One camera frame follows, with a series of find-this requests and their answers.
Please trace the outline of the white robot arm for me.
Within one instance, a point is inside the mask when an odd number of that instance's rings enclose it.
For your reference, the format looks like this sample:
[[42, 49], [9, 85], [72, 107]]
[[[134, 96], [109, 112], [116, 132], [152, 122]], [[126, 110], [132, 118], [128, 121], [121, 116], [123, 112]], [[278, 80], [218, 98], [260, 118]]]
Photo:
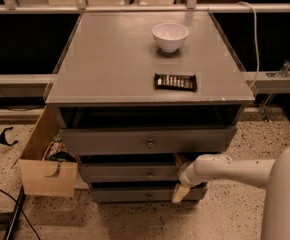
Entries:
[[181, 202], [203, 182], [232, 180], [266, 191], [261, 240], [290, 240], [290, 147], [275, 159], [233, 160], [203, 154], [193, 161], [176, 157], [178, 180], [172, 201]]

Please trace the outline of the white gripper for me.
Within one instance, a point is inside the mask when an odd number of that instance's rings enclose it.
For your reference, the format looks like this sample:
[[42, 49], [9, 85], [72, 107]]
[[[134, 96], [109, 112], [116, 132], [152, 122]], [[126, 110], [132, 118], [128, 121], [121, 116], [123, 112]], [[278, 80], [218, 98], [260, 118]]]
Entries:
[[177, 184], [172, 197], [173, 203], [180, 203], [190, 192], [189, 187], [194, 187], [199, 184], [197, 174], [194, 170], [194, 163], [188, 161], [184, 156], [175, 154], [175, 164], [178, 168], [178, 179], [181, 184]]

